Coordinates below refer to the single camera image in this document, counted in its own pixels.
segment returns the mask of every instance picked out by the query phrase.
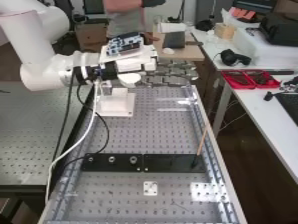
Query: white panel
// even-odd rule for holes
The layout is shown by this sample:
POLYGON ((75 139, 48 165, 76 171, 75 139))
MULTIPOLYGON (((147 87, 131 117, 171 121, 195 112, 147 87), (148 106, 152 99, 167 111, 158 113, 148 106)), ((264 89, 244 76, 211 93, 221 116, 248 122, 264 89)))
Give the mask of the white panel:
POLYGON ((0 28, 0 46, 3 46, 6 43, 9 43, 9 39, 3 32, 3 29, 0 28))

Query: black metal bracket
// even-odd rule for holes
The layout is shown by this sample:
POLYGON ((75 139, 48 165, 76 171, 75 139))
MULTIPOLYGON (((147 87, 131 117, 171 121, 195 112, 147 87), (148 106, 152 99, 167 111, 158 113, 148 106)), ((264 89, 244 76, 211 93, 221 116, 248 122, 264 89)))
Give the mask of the black metal bracket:
POLYGON ((205 173, 203 156, 196 154, 115 154, 87 156, 82 171, 205 173))
POLYGON ((96 154, 88 156, 82 165, 83 171, 142 172, 143 154, 96 154))
POLYGON ((196 154, 146 154, 147 173, 205 173, 203 156, 196 154))

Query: wall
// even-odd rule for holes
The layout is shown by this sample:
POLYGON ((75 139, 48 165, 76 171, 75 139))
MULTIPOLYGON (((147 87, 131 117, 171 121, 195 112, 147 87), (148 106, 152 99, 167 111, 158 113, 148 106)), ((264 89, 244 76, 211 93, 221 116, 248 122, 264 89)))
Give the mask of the wall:
MULTIPOLYGON (((199 0, 197 2, 197 22, 209 19, 209 15, 212 14, 215 0, 199 0)), ((233 0, 217 0, 216 9, 215 9, 215 21, 221 22, 221 9, 227 10, 232 7, 233 0)))
MULTIPOLYGON (((196 0, 186 1, 186 21, 195 22, 196 19, 196 0)), ((155 8, 148 8, 146 13, 147 30, 152 30, 154 21, 156 16, 178 17, 182 9, 183 0, 168 0, 167 3, 155 8)))

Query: black device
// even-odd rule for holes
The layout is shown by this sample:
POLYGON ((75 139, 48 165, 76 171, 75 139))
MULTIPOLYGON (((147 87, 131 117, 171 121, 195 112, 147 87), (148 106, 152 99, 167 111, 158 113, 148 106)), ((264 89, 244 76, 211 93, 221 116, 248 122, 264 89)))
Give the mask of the black device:
POLYGON ((163 48, 186 48, 186 32, 167 33, 163 48))
POLYGON ((213 19, 203 20, 197 23, 196 29, 208 32, 215 27, 213 19))
POLYGON ((143 7, 144 8, 152 8, 156 7, 159 5, 164 5, 166 4, 166 0, 143 0, 143 7))
POLYGON ((233 6, 261 14, 271 13, 276 8, 277 0, 235 0, 233 6))
POLYGON ((279 93, 276 97, 298 126, 298 94, 279 93))
POLYGON ((268 14, 260 28, 269 43, 298 46, 298 13, 268 14))
POLYGON ((237 63, 249 65, 252 62, 251 57, 241 54, 236 54, 231 49, 221 52, 221 60, 228 66, 235 66, 237 63))

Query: white cable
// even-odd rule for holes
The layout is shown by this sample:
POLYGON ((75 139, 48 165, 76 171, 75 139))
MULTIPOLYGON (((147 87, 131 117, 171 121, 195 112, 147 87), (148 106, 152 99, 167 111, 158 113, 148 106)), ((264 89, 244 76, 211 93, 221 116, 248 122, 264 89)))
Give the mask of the white cable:
POLYGON ((213 2, 213 7, 212 7, 212 15, 215 16, 215 11, 216 11, 216 6, 217 6, 217 0, 213 2))
POLYGON ((235 121, 240 120, 244 116, 247 115, 247 113, 244 113, 240 117, 237 117, 232 122, 229 122, 224 128, 220 129, 220 131, 223 131, 235 121))
POLYGON ((48 203, 48 199, 50 199, 50 186, 51 186, 52 171, 54 171, 55 165, 72 152, 72 150, 82 144, 82 142, 84 141, 84 139, 91 131, 91 128, 92 128, 92 125, 95 122, 95 117, 96 117, 96 105, 98 105, 96 99, 98 99, 98 93, 99 93, 99 85, 100 85, 99 81, 96 81, 95 82, 94 111, 92 111, 92 118, 91 118, 91 122, 90 122, 90 126, 87 128, 87 131, 86 131, 84 135, 82 136, 80 140, 76 142, 76 144, 63 153, 62 156, 59 156, 59 158, 52 162, 52 164, 50 166, 50 170, 48 170, 50 175, 48 175, 48 183, 47 183, 47 191, 46 191, 46 204, 48 203))
POLYGON ((236 105, 236 104, 239 104, 240 103, 240 101, 233 101, 231 104, 229 104, 229 106, 228 106, 228 108, 227 108, 227 111, 236 105))

